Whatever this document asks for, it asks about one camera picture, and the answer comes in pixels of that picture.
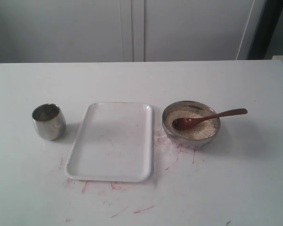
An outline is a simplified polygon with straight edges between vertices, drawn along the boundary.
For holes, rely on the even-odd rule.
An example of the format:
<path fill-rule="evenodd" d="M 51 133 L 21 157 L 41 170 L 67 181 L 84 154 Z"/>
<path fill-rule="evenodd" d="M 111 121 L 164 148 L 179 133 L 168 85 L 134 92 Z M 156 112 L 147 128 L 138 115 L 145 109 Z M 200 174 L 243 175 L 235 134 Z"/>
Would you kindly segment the white rectangular tray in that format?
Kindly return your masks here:
<path fill-rule="evenodd" d="M 153 108 L 144 103 L 89 105 L 65 164 L 68 178 L 142 182 L 152 171 Z"/>

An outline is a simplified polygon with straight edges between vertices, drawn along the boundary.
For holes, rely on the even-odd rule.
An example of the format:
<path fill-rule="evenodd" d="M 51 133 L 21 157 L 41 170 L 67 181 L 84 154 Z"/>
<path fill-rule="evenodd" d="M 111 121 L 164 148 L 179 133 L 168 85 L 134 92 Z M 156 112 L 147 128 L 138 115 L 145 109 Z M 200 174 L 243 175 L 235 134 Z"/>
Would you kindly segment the steel bowl with rice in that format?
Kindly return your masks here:
<path fill-rule="evenodd" d="M 162 126 L 167 137 L 178 146 L 199 149 L 217 136 L 221 122 L 219 119 L 204 121 L 187 130 L 177 130 L 172 123 L 178 118 L 201 118 L 216 112 L 209 106 L 195 101 L 179 101 L 170 104 L 162 113 Z"/>

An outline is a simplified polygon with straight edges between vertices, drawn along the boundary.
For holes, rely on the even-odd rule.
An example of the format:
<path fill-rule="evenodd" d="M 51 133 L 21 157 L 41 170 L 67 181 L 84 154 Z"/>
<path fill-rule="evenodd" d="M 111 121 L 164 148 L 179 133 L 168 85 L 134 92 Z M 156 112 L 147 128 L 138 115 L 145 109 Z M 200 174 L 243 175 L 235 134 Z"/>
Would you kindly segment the steel cup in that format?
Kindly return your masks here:
<path fill-rule="evenodd" d="M 45 140 L 60 138 L 66 131 L 66 120 L 56 104 L 47 103 L 35 108 L 32 112 L 35 131 Z"/>

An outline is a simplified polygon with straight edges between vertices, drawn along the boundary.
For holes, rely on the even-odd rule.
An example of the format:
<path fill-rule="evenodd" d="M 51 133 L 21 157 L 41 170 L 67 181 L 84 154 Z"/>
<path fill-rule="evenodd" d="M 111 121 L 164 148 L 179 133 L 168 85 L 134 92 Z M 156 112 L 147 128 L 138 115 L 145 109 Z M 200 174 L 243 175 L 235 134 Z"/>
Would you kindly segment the brown wooden spoon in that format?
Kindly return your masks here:
<path fill-rule="evenodd" d="M 227 117 L 227 116 L 235 116 L 235 115 L 243 115 L 247 114 L 248 111 L 245 108 L 233 109 L 229 111 L 225 111 L 222 113 L 202 117 L 202 118 L 178 118 L 172 122 L 172 126 L 176 130 L 186 130 L 190 129 L 204 121 L 220 118 L 220 117 Z"/>

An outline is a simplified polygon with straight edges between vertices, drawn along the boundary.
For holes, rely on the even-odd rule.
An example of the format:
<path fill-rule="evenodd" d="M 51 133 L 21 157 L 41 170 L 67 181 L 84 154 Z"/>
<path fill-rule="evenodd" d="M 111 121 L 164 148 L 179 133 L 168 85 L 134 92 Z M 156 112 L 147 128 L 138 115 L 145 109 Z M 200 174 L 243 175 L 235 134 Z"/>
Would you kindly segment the white cabinet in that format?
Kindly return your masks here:
<path fill-rule="evenodd" d="M 0 63 L 246 59 L 263 0 L 0 0 Z"/>

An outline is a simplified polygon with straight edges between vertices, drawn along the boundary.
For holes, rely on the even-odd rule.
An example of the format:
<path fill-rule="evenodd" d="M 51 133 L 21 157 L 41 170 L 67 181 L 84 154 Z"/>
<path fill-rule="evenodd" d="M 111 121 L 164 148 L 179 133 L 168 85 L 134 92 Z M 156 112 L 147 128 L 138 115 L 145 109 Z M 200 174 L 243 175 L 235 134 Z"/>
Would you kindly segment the white uncooked rice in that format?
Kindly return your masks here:
<path fill-rule="evenodd" d="M 202 140 L 213 136 L 216 133 L 215 119 L 204 121 L 190 129 L 176 130 L 172 126 L 172 122 L 177 118 L 202 118 L 201 114 L 191 111 L 174 111 L 170 113 L 165 119 L 166 127 L 175 135 L 185 139 Z"/>

